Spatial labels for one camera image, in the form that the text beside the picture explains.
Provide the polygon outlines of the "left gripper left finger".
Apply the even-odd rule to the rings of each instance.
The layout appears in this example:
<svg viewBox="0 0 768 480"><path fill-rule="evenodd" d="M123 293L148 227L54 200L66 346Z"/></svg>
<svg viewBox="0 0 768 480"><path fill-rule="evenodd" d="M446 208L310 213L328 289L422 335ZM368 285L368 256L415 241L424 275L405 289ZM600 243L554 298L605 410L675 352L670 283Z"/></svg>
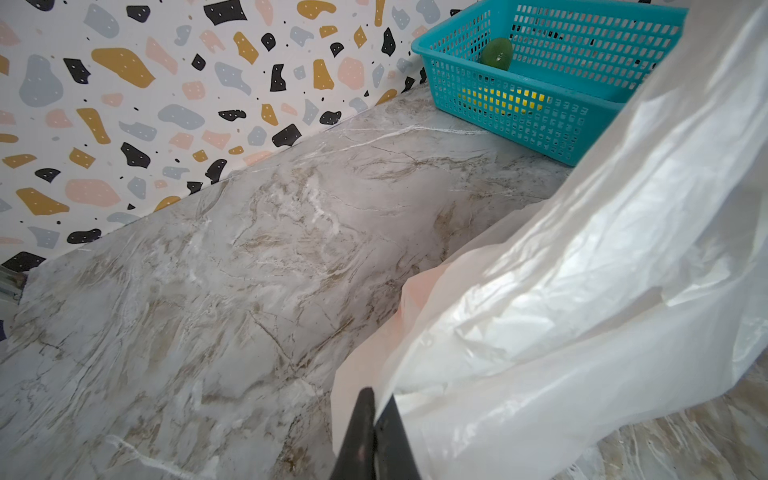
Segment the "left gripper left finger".
<svg viewBox="0 0 768 480"><path fill-rule="evenodd" d="M357 397L330 480L373 480L375 398L371 387Z"/></svg>

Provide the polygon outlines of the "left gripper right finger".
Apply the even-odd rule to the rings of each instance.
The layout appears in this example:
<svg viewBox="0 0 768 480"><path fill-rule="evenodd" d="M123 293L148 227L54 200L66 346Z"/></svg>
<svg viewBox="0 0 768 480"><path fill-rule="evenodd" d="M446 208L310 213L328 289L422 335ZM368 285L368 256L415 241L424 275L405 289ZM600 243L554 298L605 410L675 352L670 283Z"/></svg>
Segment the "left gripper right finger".
<svg viewBox="0 0 768 480"><path fill-rule="evenodd" d="M374 465L378 480L420 480L394 397L374 425Z"/></svg>

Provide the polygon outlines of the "white plastic bag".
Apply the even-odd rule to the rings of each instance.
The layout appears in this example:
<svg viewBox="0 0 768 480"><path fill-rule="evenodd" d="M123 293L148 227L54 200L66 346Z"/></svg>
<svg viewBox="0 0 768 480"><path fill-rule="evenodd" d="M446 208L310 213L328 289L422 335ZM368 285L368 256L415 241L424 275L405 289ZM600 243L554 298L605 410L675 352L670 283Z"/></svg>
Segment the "white plastic bag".
<svg viewBox="0 0 768 480"><path fill-rule="evenodd" d="M406 282L336 372L333 451L371 387L421 478L548 479L766 346L767 5L696 1L550 199Z"/></svg>

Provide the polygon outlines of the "teal plastic basket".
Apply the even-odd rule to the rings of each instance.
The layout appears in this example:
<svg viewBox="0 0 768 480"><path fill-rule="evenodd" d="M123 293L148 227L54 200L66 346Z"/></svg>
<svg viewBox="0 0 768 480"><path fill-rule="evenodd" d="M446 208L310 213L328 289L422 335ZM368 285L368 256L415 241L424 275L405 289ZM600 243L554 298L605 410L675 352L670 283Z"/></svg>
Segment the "teal plastic basket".
<svg viewBox="0 0 768 480"><path fill-rule="evenodd" d="M438 109L574 166L682 36L687 9L626 1L481 1L417 38ZM478 62L509 38L508 71ZM523 88L552 97L532 115L481 115L462 88Z"/></svg>

